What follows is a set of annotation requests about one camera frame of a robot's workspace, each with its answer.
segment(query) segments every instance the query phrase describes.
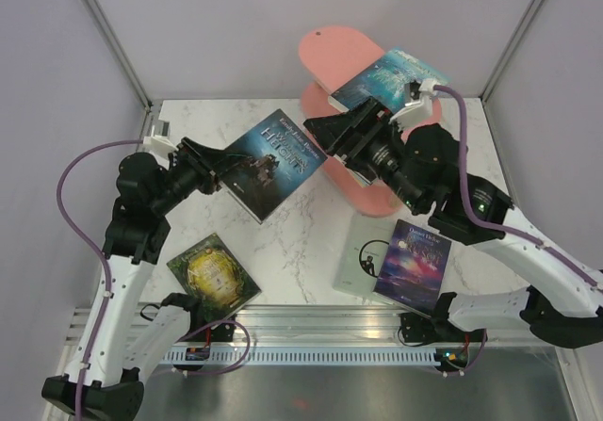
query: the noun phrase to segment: green book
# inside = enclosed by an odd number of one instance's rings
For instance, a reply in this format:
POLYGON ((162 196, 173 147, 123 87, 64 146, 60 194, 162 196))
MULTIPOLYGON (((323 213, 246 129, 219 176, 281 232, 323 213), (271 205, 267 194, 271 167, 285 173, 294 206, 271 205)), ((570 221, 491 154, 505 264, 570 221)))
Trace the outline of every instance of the green book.
POLYGON ((226 319, 262 291, 217 234, 168 262, 185 292, 201 299, 207 322, 226 319))

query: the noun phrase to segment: table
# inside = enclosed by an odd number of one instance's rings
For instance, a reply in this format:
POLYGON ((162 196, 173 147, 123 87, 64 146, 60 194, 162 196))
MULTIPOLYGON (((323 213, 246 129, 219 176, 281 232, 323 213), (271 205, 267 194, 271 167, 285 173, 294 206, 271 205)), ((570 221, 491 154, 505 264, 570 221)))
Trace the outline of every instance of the table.
MULTIPOLYGON (((467 99, 468 169, 506 190, 490 130, 479 99, 467 99)), ((294 122, 305 120, 298 100, 164 101, 159 115, 171 125, 170 139, 189 137, 203 145, 224 148, 252 126, 281 108, 294 122)), ((442 125, 458 139, 458 106, 442 99, 442 125)), ((168 214, 171 233, 141 300, 162 300, 182 292, 166 262, 212 233, 218 233, 262 289, 253 301, 261 305, 370 305, 332 288, 346 241, 353 208, 329 178, 318 170, 262 225, 222 190, 192 194, 168 214)), ((411 216, 402 207, 392 219, 406 219, 423 228, 427 216, 411 216)), ((527 283, 494 258, 455 243, 442 290, 466 294, 506 292, 527 283)))

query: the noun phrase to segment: marble tabletop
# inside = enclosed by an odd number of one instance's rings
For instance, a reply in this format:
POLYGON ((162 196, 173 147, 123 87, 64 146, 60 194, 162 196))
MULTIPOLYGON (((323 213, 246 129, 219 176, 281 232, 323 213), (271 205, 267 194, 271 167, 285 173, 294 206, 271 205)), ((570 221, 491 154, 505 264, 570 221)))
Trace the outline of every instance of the marble tabletop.
MULTIPOLYGON (((503 190, 506 186, 479 99, 467 99, 468 170, 503 190)), ((281 108, 293 121, 304 116, 298 100, 165 101, 160 120, 171 124, 170 139, 189 137, 224 148, 281 108)), ((442 125, 458 139, 458 107, 442 100, 442 125)), ((162 300, 182 292, 166 262, 212 233, 218 233, 262 289, 253 304, 376 304, 332 288, 354 209, 321 171, 315 172, 262 225, 225 191, 193 193, 168 214, 171 233, 141 301, 162 300)), ((402 207, 392 219, 423 228, 427 216, 402 207)), ((466 294, 506 292, 527 283, 494 258, 470 247, 452 245, 442 290, 466 294)))

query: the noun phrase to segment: gray wall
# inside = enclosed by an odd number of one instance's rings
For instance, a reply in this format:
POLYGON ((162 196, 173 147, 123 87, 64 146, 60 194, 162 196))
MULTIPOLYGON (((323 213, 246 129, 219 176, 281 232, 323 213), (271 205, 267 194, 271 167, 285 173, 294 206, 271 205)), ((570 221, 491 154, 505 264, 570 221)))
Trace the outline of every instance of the gray wall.
MULTIPOLYGON (((79 0, 0 0, 0 11, 0 417, 35 420, 98 275, 59 216, 58 176, 92 145, 137 138, 142 108, 79 0)), ((127 151, 92 157, 68 180, 68 209, 99 243, 127 151)))
POLYGON ((298 97, 326 24, 401 46, 477 95, 530 0, 99 0, 151 97, 298 97))
MULTIPOLYGON (((603 0, 548 0, 492 99, 516 198, 578 259, 603 268, 603 0)), ((603 345, 580 351, 603 395, 603 345)))

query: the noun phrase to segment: gray floor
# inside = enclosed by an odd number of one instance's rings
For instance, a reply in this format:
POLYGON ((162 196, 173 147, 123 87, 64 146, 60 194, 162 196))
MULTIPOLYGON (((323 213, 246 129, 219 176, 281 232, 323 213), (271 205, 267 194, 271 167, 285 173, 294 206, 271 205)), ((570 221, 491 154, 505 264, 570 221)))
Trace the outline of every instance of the gray floor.
POLYGON ((575 420, 553 351, 486 350, 463 378, 409 367, 248 366, 151 379, 137 420, 575 420))

